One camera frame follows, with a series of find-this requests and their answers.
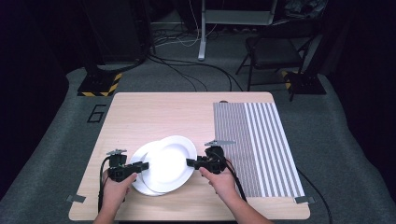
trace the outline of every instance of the chair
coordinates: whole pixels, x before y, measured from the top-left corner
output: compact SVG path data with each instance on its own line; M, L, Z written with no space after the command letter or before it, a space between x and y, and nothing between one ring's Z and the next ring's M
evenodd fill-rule
M246 60L250 58L248 91L250 91L250 86L279 83L252 84L253 68L258 70L276 69L275 72L277 72L280 68L298 67L298 75L300 75L306 54L319 30L319 19L281 20L264 27L257 36L246 39L247 56L235 74L238 75L241 68L246 66ZM299 48L296 48L291 42L296 38L305 40Z

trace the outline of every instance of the gray stripe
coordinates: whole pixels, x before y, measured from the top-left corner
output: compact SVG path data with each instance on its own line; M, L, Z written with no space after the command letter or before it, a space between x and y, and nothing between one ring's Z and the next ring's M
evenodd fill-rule
M275 104L214 103L215 138L248 197L303 196Z

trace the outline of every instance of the human hand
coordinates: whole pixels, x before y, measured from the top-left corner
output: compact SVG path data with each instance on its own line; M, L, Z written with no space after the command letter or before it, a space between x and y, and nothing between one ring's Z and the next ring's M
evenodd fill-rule
M229 198L239 197L235 189L235 180L228 168L218 175L210 173L205 167L200 167L201 175L209 180L209 184L215 189L219 197L226 201Z
M107 170L105 170L103 172L104 196L101 211L107 210L116 214L136 178L137 173L133 173L123 181L116 182L108 177Z

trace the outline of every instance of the white plate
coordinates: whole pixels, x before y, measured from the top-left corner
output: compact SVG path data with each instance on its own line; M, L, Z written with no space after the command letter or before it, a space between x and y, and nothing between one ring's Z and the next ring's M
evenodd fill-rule
M154 142L149 142L145 145L143 145L141 148L139 148L134 155L132 156L130 163L134 163L137 161L143 161L147 155L147 153L152 150L153 148L155 148L158 143L160 141L154 141ZM163 193L160 192L155 192L151 189L149 189L146 184L143 181L142 175L146 172L147 170L143 171L140 174L137 174L137 179L134 183L132 183L132 185L134 186L134 188L139 191L142 194L148 195L148 196L160 196L163 195Z
M164 193L179 188L194 171L187 166L186 159L197 159L197 150L190 139L179 135L162 139L144 159L149 164L142 175L145 184L149 189Z

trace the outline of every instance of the plate rim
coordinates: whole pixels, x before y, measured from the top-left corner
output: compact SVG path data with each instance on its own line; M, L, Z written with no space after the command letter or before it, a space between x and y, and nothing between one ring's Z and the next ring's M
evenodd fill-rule
M183 139L183 141L181 141L181 142L184 143L184 144L180 144L179 142L176 142L175 139L176 139L176 140ZM182 135L171 135L171 136L168 136L168 137L163 138L163 139L160 141L160 146L161 146L161 144L163 144L163 147L157 147L156 150L151 150L150 152L148 152L148 154L146 155L146 157L145 157L145 159L144 159L144 162L147 162L147 161L148 161L148 163L149 163L149 161L150 161L152 158L155 158L154 155L155 155L156 152L158 152L158 151L160 151L160 150L163 150L166 146L171 145L171 144L168 143L168 141L171 141L171 140L173 140L174 143L176 142L176 143L182 145L184 148L187 149L187 152L188 152L188 155L189 155L188 159L196 160L196 158L197 158L197 150L196 150L195 144L194 144L189 138L187 138L187 137L185 137L185 136L182 136ZM156 181L150 180L150 179L145 179L145 178L148 178L147 175L142 175L143 181L145 182L146 186L147 186L149 189L153 190L153 191L156 191L156 192L164 192L164 193L165 193L165 192L170 192L170 191L172 191L172 190L175 190L175 189L180 188L180 187L181 187L184 183L186 183L186 182L190 179L190 177L192 176L192 173L193 173L193 171L194 171L194 168L193 168L193 167L189 167L189 166L186 166L185 168L186 168L186 169L185 169L183 172L184 172L184 173L188 173L188 174L186 174L185 179L180 180L179 183L177 183L175 186L172 186L172 187L164 188L164 187L162 186L161 188L157 188L156 185L153 185L153 183L157 183Z
M140 147L135 153L134 155L132 155L131 159L129 160L129 163L134 163L137 161L142 161L141 159L143 157L145 157L148 153L149 153L149 147L151 145L158 145L160 141L151 141L146 143L145 145L143 145L142 147ZM139 191L140 193L144 194L144 195L148 195L148 196L161 196L164 195L164 193L162 192L157 192L154 191L152 189L150 189L145 182L143 181L143 172L141 174L137 174L137 178L136 181L134 183L132 183L132 186Z

